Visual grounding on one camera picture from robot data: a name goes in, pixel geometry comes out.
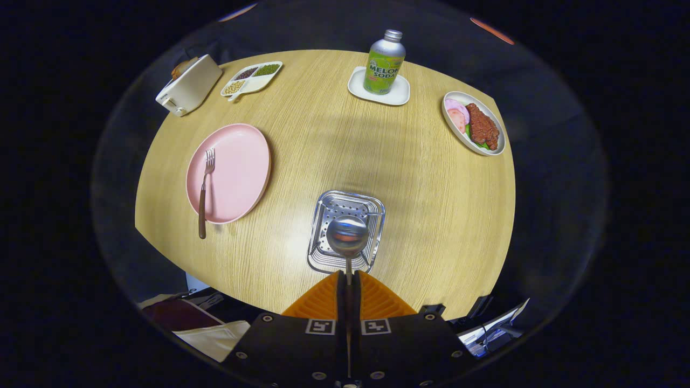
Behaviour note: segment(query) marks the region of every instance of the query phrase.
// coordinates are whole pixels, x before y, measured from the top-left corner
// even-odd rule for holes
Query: white coaster
[[[375,95],[369,93],[364,89],[364,73],[366,68],[364,66],[357,66],[350,76],[350,81],[347,83],[347,89],[350,93],[363,99],[380,102],[387,105],[402,105],[410,99],[410,83],[405,77],[398,75],[393,81],[391,91],[385,95]]]

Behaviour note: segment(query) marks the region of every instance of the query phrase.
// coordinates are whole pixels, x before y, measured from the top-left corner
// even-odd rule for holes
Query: green beans
[[[255,72],[252,77],[257,77],[259,75],[273,74],[276,70],[278,70],[279,67],[280,67],[279,64],[266,65],[266,66],[260,68],[257,72]]]

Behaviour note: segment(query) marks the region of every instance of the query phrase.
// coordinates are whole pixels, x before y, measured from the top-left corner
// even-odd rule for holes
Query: metal tray
[[[307,263],[314,271],[332,273],[345,268],[345,258],[334,252],[326,239],[328,223],[340,215],[360,217],[369,229],[369,240],[364,250],[352,261],[352,270],[369,272],[374,267],[386,209],[381,201],[366,195],[330,190],[319,196],[311,226],[311,239],[307,250]]]

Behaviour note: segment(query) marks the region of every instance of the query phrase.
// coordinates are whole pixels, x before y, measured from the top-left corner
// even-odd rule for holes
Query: wooden table
[[[221,65],[205,102],[184,117],[169,114],[139,178],[135,226],[163,255],[234,298],[282,312],[324,276],[306,252],[316,199],[335,189],[370,195],[386,207],[371,275],[418,310],[443,303],[446,319],[465,316],[491,292],[513,229],[515,176],[510,142],[485,157],[446,125],[441,99],[469,93],[505,124],[493,99],[409,62],[403,106],[351,95],[347,81],[367,54],[336,50],[275,52]],[[284,67],[263,90],[234,102],[221,88],[241,68],[265,61]],[[200,240],[185,189],[196,147],[231,123],[268,140],[272,171],[259,204],[242,219],[208,224]]]

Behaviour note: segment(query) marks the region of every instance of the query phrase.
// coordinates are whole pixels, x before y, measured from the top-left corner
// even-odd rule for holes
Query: melon soda can
[[[385,95],[391,91],[406,54],[400,39],[402,32],[386,30],[384,38],[371,45],[364,74],[364,90],[375,95]]]

